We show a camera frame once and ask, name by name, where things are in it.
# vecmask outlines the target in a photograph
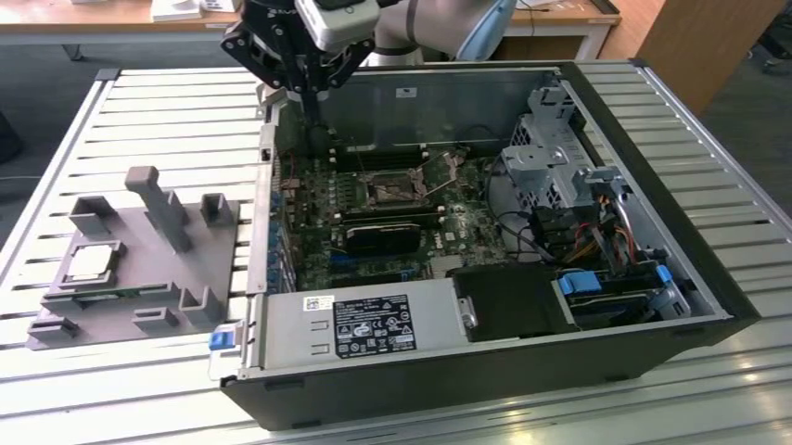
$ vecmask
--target barcode sticker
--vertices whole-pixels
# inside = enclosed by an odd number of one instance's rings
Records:
[[[332,309],[332,301],[335,301],[335,296],[332,295],[306,297],[302,299],[302,310],[304,312],[326,311],[327,309]]]

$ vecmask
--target wooden desk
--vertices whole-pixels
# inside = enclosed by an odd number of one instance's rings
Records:
[[[602,14],[590,0],[563,0],[541,5],[549,12],[517,9],[506,38],[497,50],[498,59],[597,58],[618,14]]]
[[[506,35],[579,36],[579,58],[595,58],[618,16],[601,14],[589,0],[565,0],[563,5],[534,12],[533,20],[527,11],[517,10]],[[239,18],[236,13],[204,12],[201,19],[153,23],[149,6],[151,0],[82,5],[69,0],[0,0],[0,45],[216,41]]]

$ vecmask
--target warning label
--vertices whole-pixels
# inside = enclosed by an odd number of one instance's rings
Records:
[[[415,349],[406,295],[332,303],[335,355],[342,359]]]

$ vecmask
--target green circuit board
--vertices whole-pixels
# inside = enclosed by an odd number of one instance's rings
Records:
[[[411,184],[407,171],[336,172],[328,160],[283,160],[281,193],[295,249],[298,290],[356,286],[364,284],[364,277],[388,277],[394,281],[439,278],[444,270],[436,270],[438,264],[462,267],[510,260],[482,201],[493,159],[458,158],[462,162],[451,176],[444,163],[452,150],[428,149],[427,159],[436,160],[419,169],[419,178],[412,175]],[[420,230],[416,251],[366,258],[348,255],[340,243],[344,227],[334,224],[339,209],[354,212],[382,204],[392,206],[388,209],[408,207],[414,203],[404,202],[404,195],[412,192],[419,197],[415,202],[436,209],[439,222],[436,227]]]

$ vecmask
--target slatted table surface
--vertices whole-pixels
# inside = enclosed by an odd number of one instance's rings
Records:
[[[761,322],[631,381],[296,434],[259,429],[216,390],[205,335],[28,351],[26,326],[73,230],[64,215],[76,197],[97,193],[113,207],[141,205],[123,186],[132,165],[155,165],[181,202],[207,192],[241,200],[228,319],[244,315],[261,126],[255,79],[241,69],[125,70],[116,81],[93,84],[0,254],[1,437],[9,443],[789,443],[789,221],[650,71],[614,62],[581,69]]]

